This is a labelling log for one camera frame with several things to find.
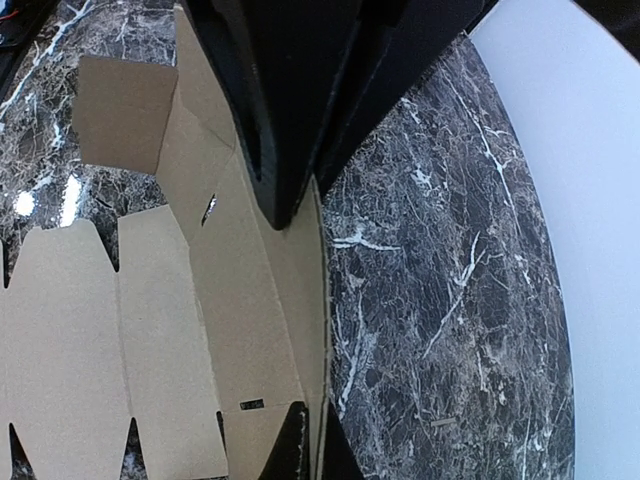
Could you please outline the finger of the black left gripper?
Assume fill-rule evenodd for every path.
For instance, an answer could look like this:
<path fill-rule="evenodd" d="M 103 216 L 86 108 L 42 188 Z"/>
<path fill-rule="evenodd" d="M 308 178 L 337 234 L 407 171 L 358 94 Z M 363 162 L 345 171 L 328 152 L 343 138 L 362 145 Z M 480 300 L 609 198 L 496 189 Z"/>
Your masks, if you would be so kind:
<path fill-rule="evenodd" d="M 326 195 L 369 133 L 441 52 L 485 8 L 484 1 L 365 1 L 315 175 Z"/>
<path fill-rule="evenodd" d="M 186 1 L 227 100 L 257 204 L 286 228 L 302 200 L 355 38 L 357 1 Z"/>

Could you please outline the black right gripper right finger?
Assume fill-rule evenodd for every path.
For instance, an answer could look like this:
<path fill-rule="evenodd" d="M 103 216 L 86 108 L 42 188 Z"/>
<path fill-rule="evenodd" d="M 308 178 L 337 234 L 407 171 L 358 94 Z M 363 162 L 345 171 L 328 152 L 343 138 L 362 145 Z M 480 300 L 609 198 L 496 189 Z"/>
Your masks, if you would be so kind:
<path fill-rule="evenodd" d="M 312 399 L 310 403 L 310 478 L 363 478 L 335 407 L 328 399 Z"/>

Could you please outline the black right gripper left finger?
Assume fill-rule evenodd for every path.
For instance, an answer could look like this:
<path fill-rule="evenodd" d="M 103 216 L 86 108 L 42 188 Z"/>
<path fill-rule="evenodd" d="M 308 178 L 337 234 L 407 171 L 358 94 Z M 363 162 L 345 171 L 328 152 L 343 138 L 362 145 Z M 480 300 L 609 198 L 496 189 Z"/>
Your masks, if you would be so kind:
<path fill-rule="evenodd" d="M 293 402 L 261 473 L 261 480 L 308 479 L 308 408 Z"/>

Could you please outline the brown cardboard box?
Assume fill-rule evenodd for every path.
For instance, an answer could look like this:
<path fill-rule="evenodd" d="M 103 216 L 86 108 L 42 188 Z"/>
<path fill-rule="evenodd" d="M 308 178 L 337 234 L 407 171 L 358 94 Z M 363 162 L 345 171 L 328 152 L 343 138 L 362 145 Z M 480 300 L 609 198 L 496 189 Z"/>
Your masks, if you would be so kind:
<path fill-rule="evenodd" d="M 182 7 L 174 67 L 84 57 L 73 125 L 94 165 L 151 173 L 166 204 L 25 237 L 1 291 L 2 437 L 40 479 L 116 479 L 136 426 L 152 479 L 261 479 L 290 405 L 328 399 L 320 199 L 276 231 Z"/>

